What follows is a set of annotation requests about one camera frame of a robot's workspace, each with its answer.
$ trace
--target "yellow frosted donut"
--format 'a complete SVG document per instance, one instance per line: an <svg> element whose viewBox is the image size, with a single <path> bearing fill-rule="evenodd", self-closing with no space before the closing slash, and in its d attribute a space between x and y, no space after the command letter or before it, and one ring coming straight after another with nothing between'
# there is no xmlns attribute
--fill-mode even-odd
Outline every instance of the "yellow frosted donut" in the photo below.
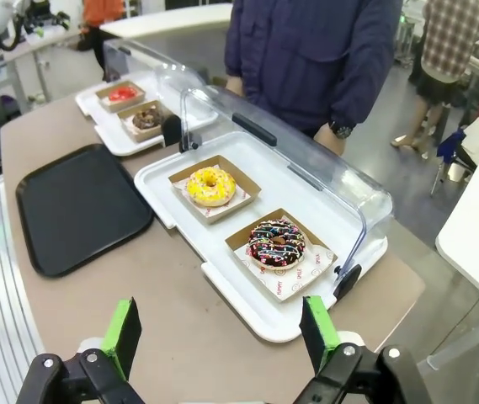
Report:
<svg viewBox="0 0 479 404"><path fill-rule="evenodd" d="M236 181L230 174L219 168L201 168L190 176L187 192L198 205L222 206L235 194Z"/></svg>

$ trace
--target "navy blue jacket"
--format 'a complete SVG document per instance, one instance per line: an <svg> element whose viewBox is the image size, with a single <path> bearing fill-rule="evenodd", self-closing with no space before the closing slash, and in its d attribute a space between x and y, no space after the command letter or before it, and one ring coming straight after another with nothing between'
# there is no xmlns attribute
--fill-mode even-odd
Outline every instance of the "navy blue jacket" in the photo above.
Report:
<svg viewBox="0 0 479 404"><path fill-rule="evenodd" d="M226 72L299 130L362 123L393 62L402 0L234 0Z"/></svg>

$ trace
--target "bare leg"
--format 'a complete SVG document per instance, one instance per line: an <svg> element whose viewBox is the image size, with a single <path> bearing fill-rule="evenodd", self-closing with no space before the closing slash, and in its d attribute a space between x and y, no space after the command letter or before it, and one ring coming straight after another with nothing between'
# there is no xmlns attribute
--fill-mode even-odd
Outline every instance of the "bare leg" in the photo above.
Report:
<svg viewBox="0 0 479 404"><path fill-rule="evenodd" d="M404 137L398 137L391 142L394 147L410 146L413 143L413 139L418 136L421 127L423 125L424 118L428 114L428 102L422 98L417 98L417 108L415 109L415 116L413 117L411 130Z"/></svg>
<svg viewBox="0 0 479 404"><path fill-rule="evenodd" d="M441 115L443 114L443 109L443 104L435 105L430 109L430 114L428 116L428 121L426 123L426 127L424 128L423 135L413 142L413 148L418 149L420 152L423 151L426 143L428 142L430 130L439 123Z"/></svg>

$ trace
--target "wristwatch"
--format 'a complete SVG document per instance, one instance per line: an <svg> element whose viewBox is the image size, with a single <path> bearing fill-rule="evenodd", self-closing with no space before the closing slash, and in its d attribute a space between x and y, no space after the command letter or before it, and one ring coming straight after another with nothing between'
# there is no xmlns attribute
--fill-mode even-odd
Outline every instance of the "wristwatch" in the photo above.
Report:
<svg viewBox="0 0 479 404"><path fill-rule="evenodd" d="M331 128L337 139L340 140L348 139L351 135L351 132L354 131L354 128L350 126L339 125L336 120L334 120L333 122L329 122L329 128Z"/></svg>

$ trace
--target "chocolate donut with sprinkles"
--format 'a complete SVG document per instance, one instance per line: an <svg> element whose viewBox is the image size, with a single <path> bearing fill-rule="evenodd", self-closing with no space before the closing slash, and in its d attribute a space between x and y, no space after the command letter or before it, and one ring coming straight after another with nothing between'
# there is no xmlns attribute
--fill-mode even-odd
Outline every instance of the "chocolate donut with sprinkles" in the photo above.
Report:
<svg viewBox="0 0 479 404"><path fill-rule="evenodd" d="M260 267L290 269L302 261L305 236L297 226L285 220L263 221L251 231L248 255Z"/></svg>

